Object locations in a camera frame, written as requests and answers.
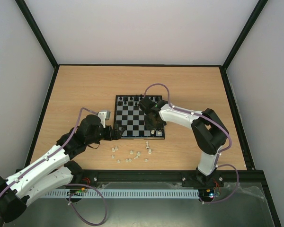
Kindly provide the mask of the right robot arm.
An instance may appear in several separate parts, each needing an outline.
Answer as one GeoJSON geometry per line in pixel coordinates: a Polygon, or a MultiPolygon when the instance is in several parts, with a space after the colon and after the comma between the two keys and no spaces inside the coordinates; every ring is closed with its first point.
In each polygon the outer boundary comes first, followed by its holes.
{"type": "Polygon", "coordinates": [[[147,130],[162,131],[168,122],[191,129],[198,147],[202,151],[195,178],[201,185],[208,185],[213,180],[217,168],[219,152],[230,137],[228,130],[214,110],[193,111],[169,104],[143,98],[138,106],[144,112],[147,130]]]}

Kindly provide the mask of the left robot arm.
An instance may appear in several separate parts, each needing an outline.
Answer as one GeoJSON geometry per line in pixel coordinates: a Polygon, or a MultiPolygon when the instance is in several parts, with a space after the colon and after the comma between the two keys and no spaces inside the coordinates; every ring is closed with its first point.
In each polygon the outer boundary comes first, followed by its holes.
{"type": "Polygon", "coordinates": [[[0,176],[0,219],[9,223],[20,217],[36,199],[51,190],[80,181],[83,170],[73,159],[91,144],[119,140],[120,124],[106,126],[103,112],[77,120],[43,156],[19,172],[0,176]]]}

